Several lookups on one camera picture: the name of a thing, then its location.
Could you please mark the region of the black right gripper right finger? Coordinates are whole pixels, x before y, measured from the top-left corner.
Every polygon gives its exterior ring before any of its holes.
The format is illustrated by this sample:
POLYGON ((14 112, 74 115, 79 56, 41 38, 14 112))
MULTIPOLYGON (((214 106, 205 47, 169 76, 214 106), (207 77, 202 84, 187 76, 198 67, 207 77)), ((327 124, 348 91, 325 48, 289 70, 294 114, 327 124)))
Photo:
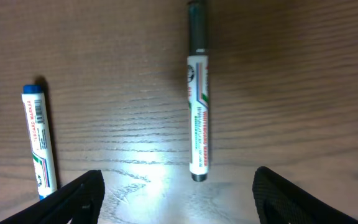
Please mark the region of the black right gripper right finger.
POLYGON ((265 166, 255 172, 252 193, 262 224, 358 223, 265 166))

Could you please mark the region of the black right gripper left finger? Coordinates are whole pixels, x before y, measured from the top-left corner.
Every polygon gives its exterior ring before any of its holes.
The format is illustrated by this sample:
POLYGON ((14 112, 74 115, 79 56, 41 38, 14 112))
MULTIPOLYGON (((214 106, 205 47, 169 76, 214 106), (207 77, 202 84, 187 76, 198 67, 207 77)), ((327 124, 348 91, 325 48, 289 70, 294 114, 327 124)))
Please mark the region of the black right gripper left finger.
POLYGON ((105 184, 100 170, 89 170, 48 197, 14 214, 3 223, 97 223, 105 184))

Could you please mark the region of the blue whiteboard marker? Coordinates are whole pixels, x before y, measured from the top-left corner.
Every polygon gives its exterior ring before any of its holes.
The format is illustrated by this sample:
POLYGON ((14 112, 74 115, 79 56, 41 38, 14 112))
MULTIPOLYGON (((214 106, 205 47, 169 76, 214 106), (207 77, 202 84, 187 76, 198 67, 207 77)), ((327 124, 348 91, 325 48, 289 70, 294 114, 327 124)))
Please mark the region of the blue whiteboard marker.
POLYGON ((39 198, 58 189, 44 90, 40 85, 24 85, 22 92, 32 160, 39 198))

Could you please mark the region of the black whiteboard marker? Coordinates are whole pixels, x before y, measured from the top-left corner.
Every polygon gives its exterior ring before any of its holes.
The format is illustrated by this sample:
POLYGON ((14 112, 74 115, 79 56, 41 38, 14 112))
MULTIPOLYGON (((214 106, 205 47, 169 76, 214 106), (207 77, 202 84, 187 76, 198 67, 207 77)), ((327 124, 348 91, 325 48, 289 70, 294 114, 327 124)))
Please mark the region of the black whiteboard marker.
POLYGON ((206 2, 188 3, 188 104, 190 112, 190 173, 195 182, 209 171, 209 88, 206 2))

